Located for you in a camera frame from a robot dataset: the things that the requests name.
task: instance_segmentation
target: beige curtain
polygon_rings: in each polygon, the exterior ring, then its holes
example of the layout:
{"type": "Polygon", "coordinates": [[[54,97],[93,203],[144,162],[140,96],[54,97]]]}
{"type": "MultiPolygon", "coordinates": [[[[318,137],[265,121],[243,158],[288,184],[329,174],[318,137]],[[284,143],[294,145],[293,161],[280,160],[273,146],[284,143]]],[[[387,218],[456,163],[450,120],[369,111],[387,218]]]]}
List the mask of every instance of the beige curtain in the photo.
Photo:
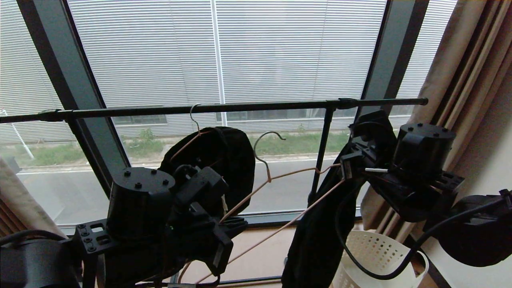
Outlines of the beige curtain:
{"type": "Polygon", "coordinates": [[[65,237],[0,157],[0,236],[41,229],[65,237]]]}
{"type": "MultiPolygon", "coordinates": [[[[444,169],[450,171],[471,141],[512,62],[511,1],[459,1],[446,27],[409,122],[457,133],[444,169]]],[[[361,204],[365,229],[403,242],[414,223],[400,219],[372,189],[361,204]]]]}

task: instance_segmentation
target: laundry basket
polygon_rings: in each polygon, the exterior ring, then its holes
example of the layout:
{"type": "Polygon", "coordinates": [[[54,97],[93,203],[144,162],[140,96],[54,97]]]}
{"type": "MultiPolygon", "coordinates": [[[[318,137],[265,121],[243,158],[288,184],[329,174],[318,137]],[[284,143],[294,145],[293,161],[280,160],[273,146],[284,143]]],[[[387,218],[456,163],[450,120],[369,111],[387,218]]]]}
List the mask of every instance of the laundry basket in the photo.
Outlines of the laundry basket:
{"type": "MultiPolygon", "coordinates": [[[[393,272],[409,252],[409,248],[398,241],[372,232],[352,231],[347,239],[347,247],[359,263],[376,274],[393,272]]],[[[405,270],[391,280],[378,280],[361,271],[350,257],[343,252],[332,286],[334,288],[416,288],[429,270],[429,261],[425,260],[425,270],[415,275],[409,263],[405,270]]]]}

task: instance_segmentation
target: floor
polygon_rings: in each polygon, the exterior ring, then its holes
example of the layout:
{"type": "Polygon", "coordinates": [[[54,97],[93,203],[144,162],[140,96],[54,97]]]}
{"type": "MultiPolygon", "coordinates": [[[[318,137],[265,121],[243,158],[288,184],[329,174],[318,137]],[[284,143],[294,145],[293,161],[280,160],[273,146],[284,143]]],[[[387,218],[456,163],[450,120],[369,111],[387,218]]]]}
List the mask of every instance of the floor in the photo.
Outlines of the floor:
{"type": "MultiPolygon", "coordinates": [[[[294,230],[294,228],[289,228],[279,232],[260,246],[232,262],[226,268],[226,272],[222,274],[221,281],[281,275],[284,268],[284,259],[288,253],[288,248],[291,244],[294,230]]],[[[237,236],[233,239],[234,248],[231,253],[231,257],[236,257],[253,244],[270,235],[273,231],[275,231],[275,229],[253,229],[237,236]]],[[[416,271],[422,271],[424,269],[419,262],[413,263],[413,266],[416,271]]],[[[195,261],[186,271],[182,283],[195,283],[208,274],[209,270],[206,265],[195,261]]],[[[213,282],[214,280],[215,278],[210,276],[205,279],[203,283],[213,282]]],[[[267,282],[260,284],[223,285],[222,287],[270,288],[281,287],[281,284],[278,281],[275,281],[272,283],[267,282]]],[[[429,275],[426,275],[419,287],[437,288],[437,285],[429,275]]]]}

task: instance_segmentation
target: curtain fold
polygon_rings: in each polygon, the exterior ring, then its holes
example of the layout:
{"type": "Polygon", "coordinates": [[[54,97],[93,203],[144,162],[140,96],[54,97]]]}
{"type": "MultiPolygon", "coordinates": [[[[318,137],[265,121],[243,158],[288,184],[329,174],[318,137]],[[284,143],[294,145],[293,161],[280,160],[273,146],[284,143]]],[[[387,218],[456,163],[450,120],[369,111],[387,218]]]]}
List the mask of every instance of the curtain fold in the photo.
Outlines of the curtain fold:
{"type": "MultiPolygon", "coordinates": [[[[457,134],[445,170],[457,164],[512,63],[510,4],[460,1],[419,94],[429,104],[416,106],[409,122],[443,126],[457,134]]],[[[361,210],[365,229],[377,229],[400,242],[415,226],[400,219],[373,189],[366,193],[361,210]]]]}
{"type": "Polygon", "coordinates": [[[0,157],[0,236],[40,229],[65,237],[0,157]]]}

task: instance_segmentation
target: road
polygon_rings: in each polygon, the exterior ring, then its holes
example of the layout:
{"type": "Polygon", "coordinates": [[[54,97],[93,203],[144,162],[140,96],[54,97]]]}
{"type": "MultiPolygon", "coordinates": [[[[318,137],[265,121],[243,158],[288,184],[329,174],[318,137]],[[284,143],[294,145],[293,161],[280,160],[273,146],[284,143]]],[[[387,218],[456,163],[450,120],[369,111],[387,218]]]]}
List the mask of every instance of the road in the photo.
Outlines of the road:
{"type": "MultiPolygon", "coordinates": [[[[332,164],[326,159],[324,168],[332,164]]],[[[314,159],[269,162],[272,175],[313,167],[314,159]]],[[[244,212],[297,210],[306,207],[313,171],[301,172],[265,185],[256,193],[244,212]]],[[[18,173],[36,201],[57,224],[77,224],[106,218],[109,202],[94,173],[88,171],[56,171],[18,173]]],[[[254,186],[266,180],[265,166],[257,162],[254,186]]]]}

